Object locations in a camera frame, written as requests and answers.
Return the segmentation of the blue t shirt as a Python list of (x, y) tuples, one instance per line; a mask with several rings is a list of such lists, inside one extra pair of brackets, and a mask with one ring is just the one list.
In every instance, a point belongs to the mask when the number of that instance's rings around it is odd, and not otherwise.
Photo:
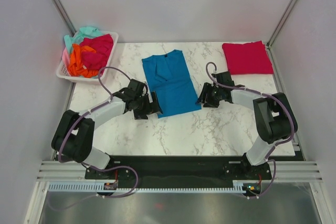
[(144, 58), (142, 66), (149, 89), (156, 93), (162, 109), (159, 119), (201, 109), (181, 50)]

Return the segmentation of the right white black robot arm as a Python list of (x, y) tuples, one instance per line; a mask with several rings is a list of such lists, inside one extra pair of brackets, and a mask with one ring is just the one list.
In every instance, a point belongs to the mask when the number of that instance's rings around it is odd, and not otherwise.
[(259, 165), (268, 161), (275, 148), (290, 142), (298, 124), (284, 93), (263, 94), (243, 85), (235, 85), (230, 73), (212, 74), (213, 83), (204, 83), (196, 104), (217, 108), (221, 101), (253, 110), (258, 137), (243, 155), (241, 174), (248, 179), (259, 173)]

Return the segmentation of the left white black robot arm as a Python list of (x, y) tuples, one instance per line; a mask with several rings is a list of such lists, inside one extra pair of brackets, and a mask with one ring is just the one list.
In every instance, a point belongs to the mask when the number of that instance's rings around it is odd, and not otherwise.
[(58, 152), (61, 163), (74, 161), (97, 169), (103, 178), (111, 178), (115, 165), (110, 162), (110, 155), (93, 146), (94, 132), (112, 118), (132, 111), (136, 120), (147, 120), (151, 114), (162, 114), (155, 91), (143, 93), (145, 83), (130, 80), (127, 87), (110, 94), (102, 103), (93, 108), (63, 113), (51, 147)]

